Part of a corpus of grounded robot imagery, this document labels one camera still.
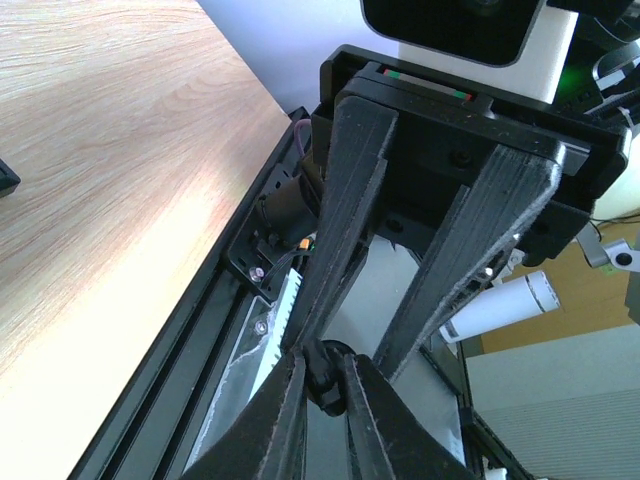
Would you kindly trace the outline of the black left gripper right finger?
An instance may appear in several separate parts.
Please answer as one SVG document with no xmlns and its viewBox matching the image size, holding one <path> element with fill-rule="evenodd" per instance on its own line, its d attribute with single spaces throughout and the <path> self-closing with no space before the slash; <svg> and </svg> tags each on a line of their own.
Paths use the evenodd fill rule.
<svg viewBox="0 0 640 480">
<path fill-rule="evenodd" d="M 418 422 L 365 355 L 343 360 L 351 479 L 474 479 Z"/>
</svg>

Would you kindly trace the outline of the black chess piece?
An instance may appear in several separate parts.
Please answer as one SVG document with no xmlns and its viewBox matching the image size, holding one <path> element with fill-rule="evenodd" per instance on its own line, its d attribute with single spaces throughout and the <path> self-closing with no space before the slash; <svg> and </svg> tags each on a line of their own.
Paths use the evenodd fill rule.
<svg viewBox="0 0 640 480">
<path fill-rule="evenodd" d="M 345 359 L 355 351 L 338 340 L 311 340 L 304 348 L 306 395 L 330 417 L 347 412 Z"/>
</svg>

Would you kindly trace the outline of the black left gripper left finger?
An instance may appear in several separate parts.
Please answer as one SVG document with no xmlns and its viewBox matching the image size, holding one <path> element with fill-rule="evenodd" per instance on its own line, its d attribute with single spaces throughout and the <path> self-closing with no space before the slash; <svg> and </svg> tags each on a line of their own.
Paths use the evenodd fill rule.
<svg viewBox="0 0 640 480">
<path fill-rule="evenodd" d="M 281 358 L 230 429 L 184 479 L 302 479 L 306 468 L 306 362 Z"/>
</svg>

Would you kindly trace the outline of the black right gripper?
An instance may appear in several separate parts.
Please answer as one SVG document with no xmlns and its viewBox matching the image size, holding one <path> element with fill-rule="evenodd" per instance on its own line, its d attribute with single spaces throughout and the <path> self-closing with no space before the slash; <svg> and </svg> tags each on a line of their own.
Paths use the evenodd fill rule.
<svg viewBox="0 0 640 480">
<path fill-rule="evenodd" d="M 561 253 L 626 169 L 628 131 L 344 45 L 320 68 L 312 151 L 317 164 L 327 162 L 316 247 L 282 352 L 323 334 L 383 183 L 373 232 L 427 251 L 373 357 L 393 382 L 533 222 L 518 243 L 525 264 Z M 445 217 L 458 190 L 472 184 Z"/>
</svg>

